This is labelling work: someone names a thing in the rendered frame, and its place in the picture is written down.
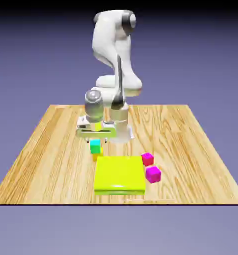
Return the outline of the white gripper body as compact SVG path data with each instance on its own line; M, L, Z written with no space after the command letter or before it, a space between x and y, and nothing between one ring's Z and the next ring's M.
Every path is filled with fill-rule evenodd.
M81 138L111 138L116 136L115 128L103 128L99 131L93 131L87 128L78 128L76 136Z

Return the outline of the small teal cube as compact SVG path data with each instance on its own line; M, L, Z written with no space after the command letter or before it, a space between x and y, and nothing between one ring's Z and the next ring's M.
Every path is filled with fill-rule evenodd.
M89 142L90 153L99 154L101 152L101 142L100 139L92 139Z

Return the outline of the small yellow cube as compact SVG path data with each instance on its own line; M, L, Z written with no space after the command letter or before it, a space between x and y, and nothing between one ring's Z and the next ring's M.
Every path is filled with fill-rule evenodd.
M102 148L102 147L100 147L100 152L99 152L99 153L94 153L94 154L92 154L92 160L93 160L94 162L96 162L96 161L97 161L97 158L98 158L99 156L103 156L103 148Z

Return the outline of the small red cube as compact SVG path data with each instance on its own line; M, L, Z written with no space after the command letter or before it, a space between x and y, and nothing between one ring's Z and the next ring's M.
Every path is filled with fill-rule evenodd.
M150 166L154 164L154 156L150 153L143 153L141 155L144 166Z

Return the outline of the small magenta cube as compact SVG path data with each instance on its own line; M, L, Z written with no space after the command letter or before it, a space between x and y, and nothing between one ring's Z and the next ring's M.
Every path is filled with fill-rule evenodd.
M161 181L161 171L156 166L146 168L145 177L150 183Z

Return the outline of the large yellow box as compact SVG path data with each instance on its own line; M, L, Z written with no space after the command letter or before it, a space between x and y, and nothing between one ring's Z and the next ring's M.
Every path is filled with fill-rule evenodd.
M94 193L95 195L144 195L145 175L142 157L97 157Z

